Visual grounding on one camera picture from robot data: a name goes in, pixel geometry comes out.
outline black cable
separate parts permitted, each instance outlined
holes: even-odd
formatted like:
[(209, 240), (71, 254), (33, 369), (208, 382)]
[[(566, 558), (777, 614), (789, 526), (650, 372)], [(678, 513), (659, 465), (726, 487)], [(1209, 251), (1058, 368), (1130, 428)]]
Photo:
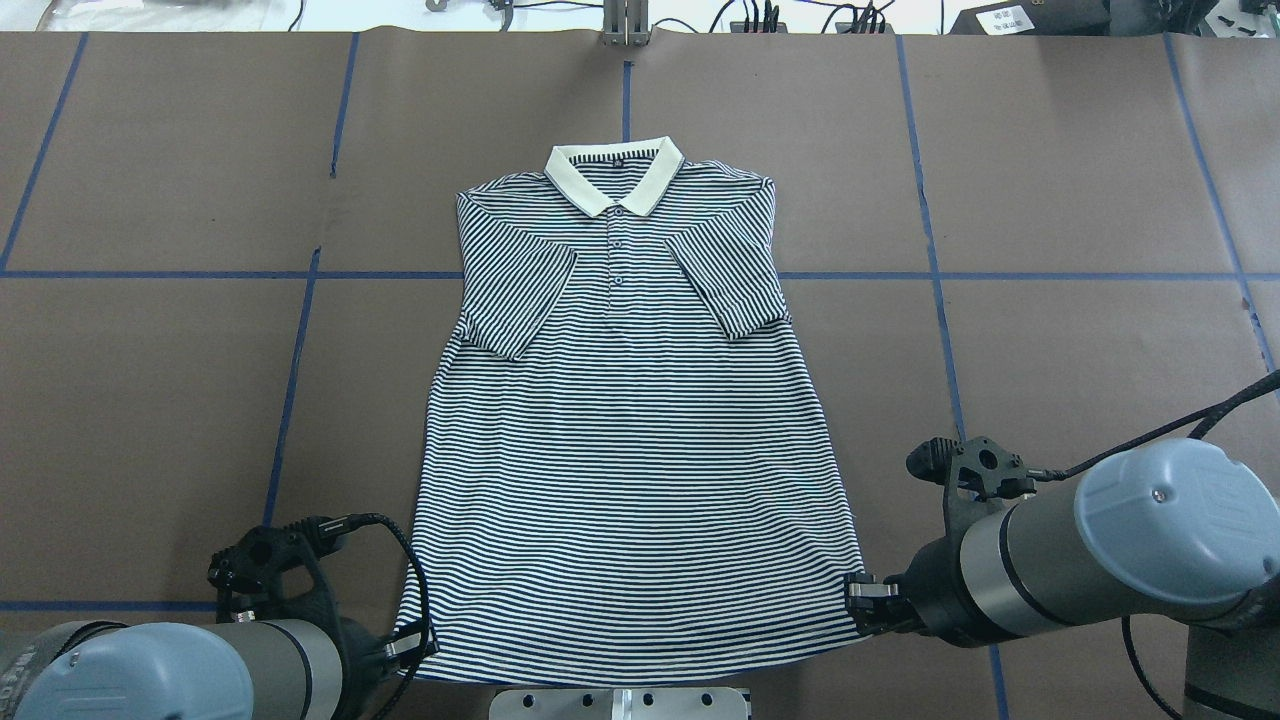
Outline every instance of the black cable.
[(726, 0), (726, 3), (721, 5), (719, 12), (716, 13), (716, 19), (712, 20), (710, 29), (708, 29), (707, 32), (716, 32), (716, 26), (719, 24), (719, 19), (721, 17), (724, 15), (724, 10), (728, 10), (728, 6), (732, 5), (733, 3), (737, 3), (737, 0)]
[(289, 23), (289, 29), (284, 32), (293, 32), (293, 28), (298, 27), (298, 23), (302, 22), (302, 10), (306, 9), (306, 6), (307, 0), (298, 0), (298, 14), (293, 18), (293, 22)]
[(696, 28), (694, 28), (694, 26), (691, 26), (691, 24), (686, 23), (685, 20), (682, 20), (682, 19), (680, 19), (680, 18), (662, 18), (660, 20), (658, 20), (658, 22), (653, 23), (653, 27), (658, 27), (658, 26), (660, 26), (662, 23), (680, 23), (680, 24), (682, 24), (682, 26), (687, 27), (689, 29), (691, 29), (691, 31), (694, 31), (694, 32), (698, 32), (698, 29), (696, 29)]
[(876, 5), (868, 0), (867, 8), (854, 19), (854, 24), (849, 26), (849, 32), (869, 35), (876, 28), (876, 14), (878, 13), (879, 10), (876, 9)]
[(495, 10), (502, 10), (502, 27), (498, 32), (507, 32), (511, 29), (511, 23), (516, 19), (516, 6), (511, 0), (489, 0)]
[(1142, 689), (1147, 691), (1147, 697), (1165, 711), (1165, 715), (1174, 720), (1183, 720), (1181, 714), (1174, 710), (1165, 698), (1160, 697), (1156, 687), (1147, 679), (1147, 673), (1143, 671), (1142, 662), (1138, 661), (1138, 651), (1133, 647), (1133, 621), (1129, 615), (1120, 619), (1120, 635), (1124, 638), (1124, 651), (1129, 655), (1129, 666), (1133, 667), (1133, 674), (1138, 675), (1138, 682), (1142, 683)]
[(844, 3), (841, 5), (836, 5), (836, 9), (832, 10), (831, 14), (827, 15), (827, 22), (822, 23), (822, 29), (818, 31), (818, 35), (822, 35), (822, 33), (827, 32), (827, 27), (831, 26), (832, 18), (835, 18), (836, 13), (844, 10), (845, 8), (847, 8), (847, 9), (850, 9), (850, 10), (854, 12), (854, 20), (856, 22), (858, 20), (858, 8), (850, 5), (849, 3)]
[(1208, 434), (1211, 429), (1213, 429), (1213, 425), (1216, 425), (1222, 418), (1225, 418), (1228, 413), (1235, 410), (1236, 407), (1244, 405), (1251, 400), (1257, 400), (1258, 397), (1262, 397), (1263, 395), (1272, 392), (1275, 389), (1280, 389), (1280, 370), (1271, 373), (1270, 375), (1262, 378), (1261, 380), (1251, 384), (1249, 387), (1242, 389), (1240, 392), (1217, 404), (1217, 406), (1213, 407), (1213, 411), (1206, 415), (1204, 419), (1201, 420), (1198, 425), (1196, 425), (1196, 429), (1193, 429), (1190, 434), (1187, 437), (1193, 439), (1203, 439), (1204, 436)]
[[(403, 550), (404, 555), (408, 557), (410, 565), (413, 568), (413, 577), (417, 578), (419, 611), (421, 612), (421, 619), (425, 621), (419, 642), (429, 642), (431, 639), (431, 618), (429, 615), (429, 603), (426, 597), (426, 570), (422, 569), (422, 561), (419, 560), (417, 553), (413, 552), (412, 546), (410, 546), (404, 533), (401, 532), (399, 525), (397, 525), (396, 521), (387, 515), (383, 515), (381, 512), (365, 512), (361, 515), (360, 521), (362, 524), (378, 524), (390, 530), (390, 533), (396, 536), (396, 542), (399, 543), (401, 550)], [(396, 692), (387, 698), (387, 702), (383, 703), (383, 707), (374, 715), (372, 720), (383, 720), (392, 711), (392, 708), (396, 707), (396, 703), (399, 702), (399, 698), (403, 697), (406, 691), (408, 691), (410, 683), (413, 682), (417, 671), (422, 667), (422, 660), (425, 659), (426, 652), (420, 652), (417, 655), (413, 660), (413, 666), (404, 671), (404, 678), (402, 678), (399, 684), (396, 687)]]
[(1202, 421), (1201, 424), (1196, 425), (1196, 429), (1193, 429), (1192, 433), (1187, 437), (1190, 437), (1193, 439), (1202, 439), (1204, 434), (1208, 433), (1208, 430), (1212, 429), (1212, 427), (1219, 423), (1219, 420), (1226, 416), (1228, 413), (1235, 410), (1236, 407), (1244, 405), (1245, 402), (1249, 402), (1251, 400), (1257, 400), (1263, 395), (1272, 392), (1275, 389), (1280, 389), (1280, 370), (1267, 374), (1261, 380), (1251, 384), (1249, 387), (1242, 389), (1240, 392), (1233, 395), (1231, 397), (1224, 400), (1222, 402), (1219, 402), (1216, 405), (1210, 405), (1208, 407), (1202, 407), (1192, 413), (1190, 415), (1184, 415), (1174, 420), (1172, 423), (1166, 423), (1151, 430), (1149, 433), (1144, 433), (1139, 437), (1130, 439), (1129, 442), (1117, 445), (1111, 450), (1107, 450), (1106, 452), (1094, 455), (1093, 457), (1089, 457), (1084, 462), (1080, 462), (1079, 465), (1069, 470), (1047, 470), (1044, 479), (1065, 480), (1068, 478), (1074, 478), (1075, 475), (1079, 475), (1080, 473), (1088, 470), (1089, 468), (1093, 468), (1094, 465), (1106, 460), (1107, 457), (1111, 457), (1112, 455), (1124, 452), (1126, 450), (1133, 450), (1139, 445), (1146, 445), (1160, 436), (1169, 434), (1176, 430), (1178, 428), (1194, 423), (1196, 420), (1202, 420)]

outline label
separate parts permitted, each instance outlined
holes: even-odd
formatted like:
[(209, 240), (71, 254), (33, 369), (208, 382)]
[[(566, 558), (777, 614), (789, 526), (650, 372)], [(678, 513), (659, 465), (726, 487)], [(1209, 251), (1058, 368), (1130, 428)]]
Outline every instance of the label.
[(1021, 5), (987, 10), (974, 17), (982, 23), (982, 29), (987, 31), (987, 35), (1012, 35), (1015, 32), (1036, 29), (1036, 26), (1032, 24), (1032, 19), (1027, 17), (1027, 10)]

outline gray joint cap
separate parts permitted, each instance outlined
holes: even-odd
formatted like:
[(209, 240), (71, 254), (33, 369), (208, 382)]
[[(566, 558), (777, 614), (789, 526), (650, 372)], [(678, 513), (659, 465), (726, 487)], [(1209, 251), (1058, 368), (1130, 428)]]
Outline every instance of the gray joint cap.
[(1165, 602), (1226, 602), (1280, 573), (1275, 498), (1252, 470), (1198, 439), (1100, 462), (1076, 489), (1075, 524), (1098, 564)]

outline polo shirt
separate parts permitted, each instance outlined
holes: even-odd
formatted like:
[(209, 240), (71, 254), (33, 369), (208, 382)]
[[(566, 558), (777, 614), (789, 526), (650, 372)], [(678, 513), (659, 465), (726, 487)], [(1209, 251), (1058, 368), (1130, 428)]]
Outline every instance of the polo shirt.
[[(424, 679), (701, 680), (858, 638), (863, 568), (771, 255), (774, 186), (671, 138), (458, 195), (412, 544)], [(410, 574), (398, 621), (419, 612)]]

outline metal clamp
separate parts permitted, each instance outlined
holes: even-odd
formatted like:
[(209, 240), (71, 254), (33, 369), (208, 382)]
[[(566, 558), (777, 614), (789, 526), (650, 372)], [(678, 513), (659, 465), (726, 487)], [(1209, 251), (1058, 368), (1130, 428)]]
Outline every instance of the metal clamp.
[(745, 688), (529, 688), (503, 691), (489, 720), (750, 720)]
[(605, 45), (649, 45), (649, 0), (603, 0)]

